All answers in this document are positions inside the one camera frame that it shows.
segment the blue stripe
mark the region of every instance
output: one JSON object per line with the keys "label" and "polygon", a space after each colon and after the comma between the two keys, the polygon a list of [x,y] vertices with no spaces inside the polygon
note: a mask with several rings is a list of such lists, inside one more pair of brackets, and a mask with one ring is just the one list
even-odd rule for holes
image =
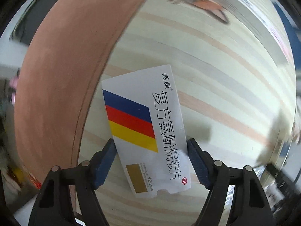
{"label": "blue stripe", "polygon": [[151,123],[150,111],[147,106],[138,104],[106,90],[103,90],[103,97],[106,105]]}

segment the yellow stripe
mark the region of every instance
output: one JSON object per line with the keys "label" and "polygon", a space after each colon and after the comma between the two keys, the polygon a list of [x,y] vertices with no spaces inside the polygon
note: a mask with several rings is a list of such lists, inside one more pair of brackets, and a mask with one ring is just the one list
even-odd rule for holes
{"label": "yellow stripe", "polygon": [[156,140],[144,134],[133,131],[127,127],[109,121],[113,136],[116,136],[129,143],[138,145],[142,148],[158,152]]}

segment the table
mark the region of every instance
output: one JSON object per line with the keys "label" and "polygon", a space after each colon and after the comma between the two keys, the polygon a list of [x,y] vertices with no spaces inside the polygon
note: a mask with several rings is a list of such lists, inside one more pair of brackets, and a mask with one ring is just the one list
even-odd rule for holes
{"label": "table", "polygon": [[[187,137],[227,166],[265,164],[279,134],[284,138],[292,128],[295,69],[277,67],[257,38],[225,13],[229,25],[188,4],[147,0],[116,44],[100,82],[170,64]],[[89,160],[111,137],[99,83],[78,162]],[[185,192],[137,199],[116,157],[96,195],[110,225],[191,225],[208,193],[191,173],[192,187]]]}

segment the brown surface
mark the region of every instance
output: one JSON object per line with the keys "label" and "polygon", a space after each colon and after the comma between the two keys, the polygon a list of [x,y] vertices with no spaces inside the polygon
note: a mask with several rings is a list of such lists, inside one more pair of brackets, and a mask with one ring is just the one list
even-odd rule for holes
{"label": "brown surface", "polygon": [[59,0],[26,54],[16,95],[19,156],[43,182],[77,165],[82,132],[109,54],[144,0]]}

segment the tricolor stripe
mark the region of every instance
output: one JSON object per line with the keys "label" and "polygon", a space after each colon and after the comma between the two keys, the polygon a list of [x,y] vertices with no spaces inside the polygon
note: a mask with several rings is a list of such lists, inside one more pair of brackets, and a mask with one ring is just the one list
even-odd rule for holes
{"label": "tricolor stripe", "polygon": [[149,108],[106,90],[103,97],[113,136],[158,152]]}

